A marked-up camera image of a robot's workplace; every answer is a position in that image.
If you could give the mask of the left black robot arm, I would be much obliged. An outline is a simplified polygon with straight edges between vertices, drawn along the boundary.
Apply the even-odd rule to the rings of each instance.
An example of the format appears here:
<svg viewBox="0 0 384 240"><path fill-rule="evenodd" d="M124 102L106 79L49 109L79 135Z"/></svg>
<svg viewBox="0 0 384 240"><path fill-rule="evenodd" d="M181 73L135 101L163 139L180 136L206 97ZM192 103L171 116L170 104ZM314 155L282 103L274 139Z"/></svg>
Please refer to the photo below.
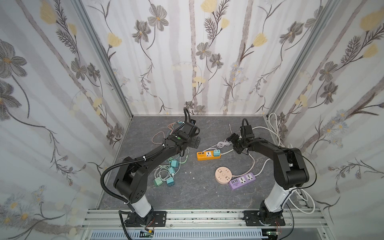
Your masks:
<svg viewBox="0 0 384 240"><path fill-rule="evenodd" d="M164 161L177 154L184 153L187 148L198 148L200 129L196 121L191 119L187 108L184 108L185 119L182 125L162 140L157 148L136 158L126 157L119 164L108 167L100 178L102 189L110 196L124 202L136 215L136 223L148 226L153 221L154 209L145 195L149 174ZM113 193L105 183L106 175L118 169L113 186L119 193Z"/></svg>

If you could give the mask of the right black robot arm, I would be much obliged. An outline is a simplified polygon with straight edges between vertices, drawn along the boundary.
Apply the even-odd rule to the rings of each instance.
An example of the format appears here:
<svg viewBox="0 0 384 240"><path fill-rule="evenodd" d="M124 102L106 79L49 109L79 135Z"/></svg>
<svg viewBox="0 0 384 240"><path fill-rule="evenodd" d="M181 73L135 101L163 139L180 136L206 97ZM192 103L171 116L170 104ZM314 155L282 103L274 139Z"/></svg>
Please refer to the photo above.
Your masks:
<svg viewBox="0 0 384 240"><path fill-rule="evenodd" d="M258 219L268 226L283 216L284 205L294 189L302 187L310 179L304 157L299 149L285 148L255 137L252 126L246 118L242 119L241 133L233 133L227 141L233 145L233 150L241 154L243 150L256 152L273 161L275 184L268 197L262 201Z"/></svg>

